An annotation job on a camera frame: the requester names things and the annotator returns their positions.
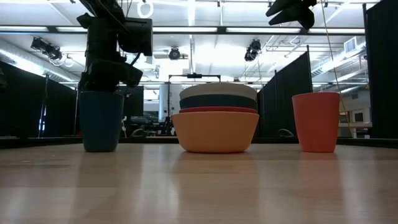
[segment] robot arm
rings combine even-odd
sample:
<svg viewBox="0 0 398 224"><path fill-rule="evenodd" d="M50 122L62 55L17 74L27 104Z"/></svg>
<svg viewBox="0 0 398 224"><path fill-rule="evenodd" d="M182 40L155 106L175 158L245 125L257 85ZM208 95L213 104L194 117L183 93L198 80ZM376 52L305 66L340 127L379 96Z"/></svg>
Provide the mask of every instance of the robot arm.
<svg viewBox="0 0 398 224"><path fill-rule="evenodd" d="M77 18L88 29L86 70L81 74L80 91L114 92L119 82L138 85L142 71L126 63L116 50L152 55L152 19L126 18L116 0L80 0L94 17Z"/></svg>

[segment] blue cup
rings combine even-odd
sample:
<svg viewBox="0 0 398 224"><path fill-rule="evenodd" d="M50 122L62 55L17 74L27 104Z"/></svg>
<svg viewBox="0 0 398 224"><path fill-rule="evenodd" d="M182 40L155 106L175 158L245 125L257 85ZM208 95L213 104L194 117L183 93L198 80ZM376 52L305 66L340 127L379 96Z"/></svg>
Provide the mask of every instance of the blue cup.
<svg viewBox="0 0 398 224"><path fill-rule="evenodd" d="M80 93L80 128L86 152L113 152L118 146L124 97L116 93Z"/></svg>

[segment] white bowl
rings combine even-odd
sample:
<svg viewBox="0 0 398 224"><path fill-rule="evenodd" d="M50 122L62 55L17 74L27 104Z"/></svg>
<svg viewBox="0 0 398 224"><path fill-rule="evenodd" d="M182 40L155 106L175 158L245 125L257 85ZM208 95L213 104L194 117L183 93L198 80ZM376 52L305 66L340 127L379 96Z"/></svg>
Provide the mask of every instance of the white bowl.
<svg viewBox="0 0 398 224"><path fill-rule="evenodd" d="M198 95L235 95L245 96L247 98L256 100L257 91L250 86L235 83L207 83L188 87L181 91L180 99L190 96Z"/></svg>

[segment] dark gray bowl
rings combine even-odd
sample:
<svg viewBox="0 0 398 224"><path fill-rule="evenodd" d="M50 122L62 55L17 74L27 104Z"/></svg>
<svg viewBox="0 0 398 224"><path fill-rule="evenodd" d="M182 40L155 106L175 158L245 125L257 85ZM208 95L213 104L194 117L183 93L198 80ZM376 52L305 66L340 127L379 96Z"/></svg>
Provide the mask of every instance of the dark gray bowl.
<svg viewBox="0 0 398 224"><path fill-rule="evenodd" d="M257 109L257 102L253 99L236 95L197 95L180 100L181 109L201 106L235 106Z"/></svg>

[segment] table surface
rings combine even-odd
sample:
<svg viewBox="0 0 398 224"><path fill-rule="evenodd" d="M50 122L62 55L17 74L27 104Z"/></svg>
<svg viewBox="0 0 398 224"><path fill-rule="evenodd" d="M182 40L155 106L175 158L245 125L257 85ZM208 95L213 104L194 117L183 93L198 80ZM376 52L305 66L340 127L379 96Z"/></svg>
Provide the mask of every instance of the table surface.
<svg viewBox="0 0 398 224"><path fill-rule="evenodd" d="M0 223L398 223L398 150L253 144L192 154L177 144L0 151Z"/></svg>

